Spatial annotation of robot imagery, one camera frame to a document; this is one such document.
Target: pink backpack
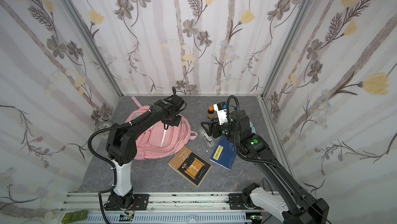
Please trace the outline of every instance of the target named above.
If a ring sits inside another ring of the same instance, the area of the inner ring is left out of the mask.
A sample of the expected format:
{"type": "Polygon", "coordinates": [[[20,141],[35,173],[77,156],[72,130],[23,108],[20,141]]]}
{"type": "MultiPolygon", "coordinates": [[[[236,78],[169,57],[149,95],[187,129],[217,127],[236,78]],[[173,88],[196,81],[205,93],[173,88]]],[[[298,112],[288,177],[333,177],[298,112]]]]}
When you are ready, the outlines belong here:
{"type": "MultiPolygon", "coordinates": [[[[134,96],[131,98],[139,109],[132,112],[126,122],[131,121],[149,109],[149,106],[142,107],[134,96]]],[[[189,122],[183,116],[179,127],[170,126],[167,130],[164,129],[162,122],[157,122],[137,138],[135,159],[163,158],[172,155],[179,152],[189,139],[195,139],[196,137],[197,133],[191,130],[189,122]]]]}

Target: gray marble tabletop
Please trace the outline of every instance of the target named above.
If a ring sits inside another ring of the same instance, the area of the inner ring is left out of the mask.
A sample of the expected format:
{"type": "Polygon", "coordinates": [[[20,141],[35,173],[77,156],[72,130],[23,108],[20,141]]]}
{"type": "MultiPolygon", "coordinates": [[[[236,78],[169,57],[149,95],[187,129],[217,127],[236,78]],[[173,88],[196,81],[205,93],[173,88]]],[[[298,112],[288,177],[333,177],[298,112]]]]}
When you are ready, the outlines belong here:
{"type": "MultiPolygon", "coordinates": [[[[156,96],[138,96],[137,99],[142,105],[150,105],[161,99],[156,96]]],[[[181,114],[189,121],[193,131],[198,132],[201,128],[200,122],[208,120],[207,110],[215,103],[226,101],[225,96],[185,96],[186,109],[181,114]]],[[[259,103],[255,96],[239,96],[240,109],[245,110],[253,123],[256,133],[266,140],[270,147],[272,144],[269,139],[268,130],[262,116],[259,103]]],[[[112,122],[124,123],[127,117],[134,110],[138,109],[131,97],[123,96],[114,111],[112,122]]],[[[103,141],[97,152],[107,157],[105,151],[106,141],[103,141]]],[[[196,152],[205,160],[210,161],[210,157],[216,148],[208,147],[204,139],[199,136],[195,140],[189,140],[186,146],[196,152]]],[[[133,160],[131,166],[131,183],[135,192],[212,192],[212,191],[241,191],[251,183],[262,185],[262,178],[265,175],[253,163],[246,162],[236,157],[233,167],[228,170],[220,165],[212,163],[207,176],[199,187],[194,186],[174,169],[168,162],[174,155],[147,160],[133,160]]],[[[78,192],[97,192],[104,190],[112,185],[113,176],[109,164],[97,158],[93,158],[87,173],[84,177],[78,192]]],[[[267,183],[264,183],[265,190],[270,190],[267,183]]]]}

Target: book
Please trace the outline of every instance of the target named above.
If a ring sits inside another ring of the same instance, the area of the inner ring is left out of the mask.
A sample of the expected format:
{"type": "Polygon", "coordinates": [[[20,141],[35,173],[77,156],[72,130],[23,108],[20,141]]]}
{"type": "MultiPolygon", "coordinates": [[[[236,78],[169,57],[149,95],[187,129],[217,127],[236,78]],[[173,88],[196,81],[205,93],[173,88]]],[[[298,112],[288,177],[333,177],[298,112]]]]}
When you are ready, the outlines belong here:
{"type": "Polygon", "coordinates": [[[228,141],[225,136],[222,136],[210,160],[230,170],[235,158],[236,151],[233,143],[228,141]]]}
{"type": "Polygon", "coordinates": [[[196,187],[200,186],[212,167],[210,163],[187,147],[182,147],[168,165],[196,187]]]}

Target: brown bottle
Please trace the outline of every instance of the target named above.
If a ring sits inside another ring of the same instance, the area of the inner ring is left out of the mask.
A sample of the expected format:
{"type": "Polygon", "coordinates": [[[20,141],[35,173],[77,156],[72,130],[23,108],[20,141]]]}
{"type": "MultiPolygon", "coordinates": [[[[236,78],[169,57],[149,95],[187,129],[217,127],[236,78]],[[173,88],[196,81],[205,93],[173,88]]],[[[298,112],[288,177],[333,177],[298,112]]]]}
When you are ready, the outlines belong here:
{"type": "Polygon", "coordinates": [[[208,108],[208,118],[212,119],[214,117],[214,107],[208,108]]]}

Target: wallpaper panel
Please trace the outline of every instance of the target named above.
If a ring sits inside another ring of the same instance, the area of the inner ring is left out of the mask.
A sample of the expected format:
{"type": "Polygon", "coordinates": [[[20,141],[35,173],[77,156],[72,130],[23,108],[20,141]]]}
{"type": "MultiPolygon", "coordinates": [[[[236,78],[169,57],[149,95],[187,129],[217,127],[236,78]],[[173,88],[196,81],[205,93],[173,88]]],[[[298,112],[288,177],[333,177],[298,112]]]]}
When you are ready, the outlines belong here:
{"type": "Polygon", "coordinates": [[[302,0],[72,0],[125,94],[259,94],[302,0]]]}
{"type": "Polygon", "coordinates": [[[0,219],[52,223],[118,97],[59,0],[0,6],[0,219]]]}
{"type": "Polygon", "coordinates": [[[315,0],[266,96],[295,175],[333,223],[397,217],[397,3],[315,0]]]}

